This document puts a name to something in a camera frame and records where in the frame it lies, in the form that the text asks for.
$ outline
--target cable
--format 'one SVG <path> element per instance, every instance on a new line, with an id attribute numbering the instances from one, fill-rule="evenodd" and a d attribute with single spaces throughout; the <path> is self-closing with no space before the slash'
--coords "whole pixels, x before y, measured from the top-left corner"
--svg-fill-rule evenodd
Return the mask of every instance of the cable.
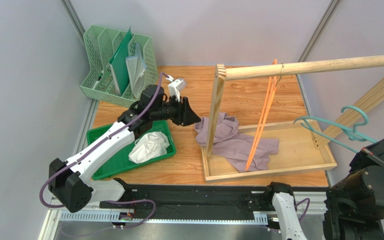
<path id="1" fill-rule="evenodd" d="M 308 209 L 309 209 L 309 206 L 311 205 L 311 199 L 306 197 L 305 199 L 299 201 L 294 207 L 298 207 L 300 204 L 304 203 L 305 201 L 307 201 L 307 205 L 306 205 L 306 208 L 304 209 L 304 212 L 303 214 L 300 216 L 300 219 L 298 220 L 299 222 L 301 222 L 305 216 L 306 216 L 306 213 L 308 212 Z"/>
<path id="2" fill-rule="evenodd" d="M 160 88 L 161 88 L 161 83 L 163 82 L 163 75 L 166 76 L 167 78 L 169 78 L 169 76 L 163 72 L 161 72 L 159 74 L 159 81 L 158 81 L 158 86 L 156 87 L 156 90 L 155 90 L 155 94 L 153 95 L 152 99 L 150 100 L 150 102 L 147 104 L 147 106 L 144 108 L 144 110 L 137 116 L 135 117 L 131 122 L 127 123 L 126 125 L 124 125 L 123 127 L 121 127 L 120 129 L 114 131 L 113 133 L 109 134 L 109 136 L 107 138 L 104 138 L 102 139 L 101 141 L 99 141 L 96 145 L 94 145 L 92 148 L 90 148 L 87 152 L 85 152 L 80 158 L 78 158 L 75 162 L 65 166 L 64 168 L 62 168 L 61 170 L 57 171 L 55 174 L 53 174 L 47 181 L 45 181 L 45 183 L 42 185 L 41 189 L 39 190 L 39 201 L 45 206 L 45 207 L 48 207 L 48 208 L 51 208 L 51 209 L 57 209 L 57 208 L 62 208 L 63 205 L 51 205 L 51 204 L 48 204 L 45 200 L 44 200 L 44 197 L 43 197 L 43 193 L 44 193 L 44 190 L 46 189 L 46 187 L 49 185 L 49 183 L 51 181 L 53 181 L 57 176 L 59 176 L 61 173 L 65 172 L 66 170 L 72 168 L 73 166 L 75 166 L 76 164 L 80 163 L 82 160 L 84 160 L 88 155 L 90 155 L 95 149 L 97 149 L 100 145 L 102 145 L 104 142 L 106 142 L 106 140 L 112 138 L 114 135 L 118 134 L 119 132 L 123 131 L 124 129 L 128 128 L 129 126 L 131 126 L 134 122 L 136 122 L 138 119 L 140 119 L 148 110 L 149 108 L 151 108 L 152 104 L 154 103 L 155 99 L 157 98 L 157 95 L 158 95 L 158 92 L 160 91 Z"/>
<path id="3" fill-rule="evenodd" d="M 152 217 L 152 215 L 154 215 L 155 210 L 157 209 L 157 205 L 155 204 L 155 202 L 153 200 L 150 200 L 150 199 L 141 199 L 141 200 L 134 200 L 134 201 L 106 201 L 106 202 L 109 203 L 109 204 L 115 204 L 115 205 L 151 203 L 153 205 L 153 208 L 152 208 L 152 211 L 150 212 L 150 214 L 147 217 L 145 217 L 143 220 L 141 220 L 141 221 L 139 221 L 137 223 L 134 223 L 132 225 L 110 226 L 110 227 L 105 227 L 105 228 L 102 228 L 100 230 L 93 231 L 93 232 L 86 233 L 86 234 L 82 234 L 82 235 L 70 235 L 70 234 L 67 234 L 66 232 L 63 231 L 63 227 L 59 230 L 59 232 L 62 235 L 66 236 L 66 237 L 69 237 L 69 238 L 83 238 L 83 237 L 92 236 L 92 235 L 95 235 L 95 234 L 98 234 L 98 233 L 101 233 L 101 232 L 104 232 L 104 231 L 110 230 L 110 229 L 120 229 L 120 228 L 121 229 L 131 229 L 131 228 L 137 227 L 139 225 L 142 225 L 144 222 L 149 220 Z"/>

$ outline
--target crumpled white fabric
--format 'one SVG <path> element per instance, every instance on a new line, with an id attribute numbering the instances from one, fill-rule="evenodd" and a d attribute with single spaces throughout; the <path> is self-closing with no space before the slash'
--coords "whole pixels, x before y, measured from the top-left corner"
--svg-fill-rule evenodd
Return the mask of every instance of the crumpled white fabric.
<path id="1" fill-rule="evenodd" d="M 149 132 L 136 140 L 128 159 L 136 164 L 144 163 L 150 159 L 166 155 L 169 139 L 160 131 Z"/>

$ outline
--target wooden tabletop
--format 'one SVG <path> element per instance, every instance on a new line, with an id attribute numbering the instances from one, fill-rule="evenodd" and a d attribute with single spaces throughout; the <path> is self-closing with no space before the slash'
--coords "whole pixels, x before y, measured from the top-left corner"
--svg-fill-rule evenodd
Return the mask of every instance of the wooden tabletop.
<path id="1" fill-rule="evenodd" d="M 174 78 L 184 78 L 187 86 L 181 95 L 189 98 L 190 106 L 198 116 L 210 115 L 214 66 L 160 66 L 158 70 Z M 167 84 L 168 81 L 164 80 L 162 86 L 166 93 Z M 226 82 L 220 112 L 237 117 L 242 126 L 257 124 L 267 85 L 268 78 Z M 282 77 L 277 86 L 267 123 L 293 121 L 307 114 L 295 76 Z M 125 107 L 101 101 L 93 128 L 114 123 L 125 110 Z M 328 186 L 324 171 L 206 183 L 194 127 L 176 126 L 171 121 L 168 121 L 168 126 L 177 149 L 176 155 L 112 177 L 121 178 L 129 184 L 266 186 L 273 181 L 291 186 Z"/>

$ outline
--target perforated plastic organizer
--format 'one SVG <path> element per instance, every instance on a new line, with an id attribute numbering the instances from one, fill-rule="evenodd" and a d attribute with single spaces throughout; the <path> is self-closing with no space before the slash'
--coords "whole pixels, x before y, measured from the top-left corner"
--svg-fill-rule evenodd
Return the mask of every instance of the perforated plastic organizer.
<path id="1" fill-rule="evenodd" d="M 92 25 L 85 31 L 84 44 L 90 64 L 90 73 L 81 83 L 80 87 L 87 97 L 123 107 L 129 107 L 138 100 L 134 98 L 130 84 L 122 96 L 117 95 L 109 67 L 109 59 L 114 55 L 126 33 L 125 31 L 96 25 Z M 129 56 L 135 54 L 136 43 L 140 44 L 147 66 L 144 72 L 144 87 L 146 87 L 149 84 L 154 84 L 158 79 L 154 47 L 149 36 L 133 34 L 131 41 L 128 43 Z"/>

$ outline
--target wooden frame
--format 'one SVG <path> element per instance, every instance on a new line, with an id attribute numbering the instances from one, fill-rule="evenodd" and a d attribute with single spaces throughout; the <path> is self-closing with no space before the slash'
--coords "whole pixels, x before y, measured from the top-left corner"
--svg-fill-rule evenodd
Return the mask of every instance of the wooden frame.
<path id="1" fill-rule="evenodd" d="M 310 62 L 297 62 L 297 63 L 285 63 L 282 67 L 281 64 L 275 65 L 265 65 L 265 66 L 249 66 L 249 67 L 237 67 L 226 69 L 223 64 L 217 64 L 213 82 L 213 92 L 211 98 L 211 108 L 209 116 L 209 125 L 208 125 L 208 135 L 206 146 L 201 148 L 202 159 L 203 159 L 203 168 L 206 181 L 219 181 L 219 180 L 231 180 L 231 179 L 241 179 L 248 177 L 256 176 L 275 176 L 282 174 L 296 174 L 304 173 L 310 171 L 318 170 L 328 170 L 337 166 L 334 158 L 332 157 L 331 151 L 327 146 L 329 141 L 324 138 L 315 136 L 314 133 L 309 132 L 308 140 L 311 141 L 314 149 L 308 149 L 312 154 L 320 152 L 321 159 L 323 162 L 315 161 L 315 164 L 295 167 L 284 167 L 282 169 L 271 169 L 263 171 L 254 171 L 254 172 L 234 172 L 232 169 L 226 167 L 227 161 L 225 162 L 220 159 L 219 156 L 214 156 L 211 154 L 213 148 L 213 140 L 216 131 L 217 118 L 215 116 L 219 115 L 220 105 L 222 102 L 223 89 L 225 81 L 240 80 L 240 79 L 252 79 L 252 78 L 261 78 L 261 77 L 273 77 L 280 76 L 283 70 L 283 75 L 297 75 L 297 74 L 309 74 L 309 73 L 322 73 L 322 72 L 332 72 L 332 71 L 342 71 L 342 70 L 352 70 L 352 69 L 364 69 L 364 68 L 374 68 L 374 67 L 384 67 L 384 55 L 378 56 L 366 56 L 366 57 L 355 57 L 355 58 L 343 58 L 343 59 L 334 59 L 334 60 L 324 60 L 324 61 L 310 61 Z M 369 92 L 367 92 L 361 99 L 359 99 L 355 105 L 359 108 L 362 108 L 365 112 L 372 109 L 378 103 L 384 100 L 384 78 L 376 84 Z M 349 126 L 353 124 L 358 118 L 352 114 L 351 111 L 346 111 L 336 122 Z M 313 122 L 312 125 L 314 128 L 319 129 L 317 122 Z M 252 126 L 241 126 L 240 132 L 250 133 L 250 131 L 255 131 L 256 125 Z M 291 130 L 301 127 L 297 124 L 289 123 L 275 123 L 275 124 L 266 124 L 263 137 L 268 132 L 281 131 L 281 130 Z M 341 131 L 336 128 L 328 128 L 324 133 L 328 132 L 327 135 L 335 138 Z"/>

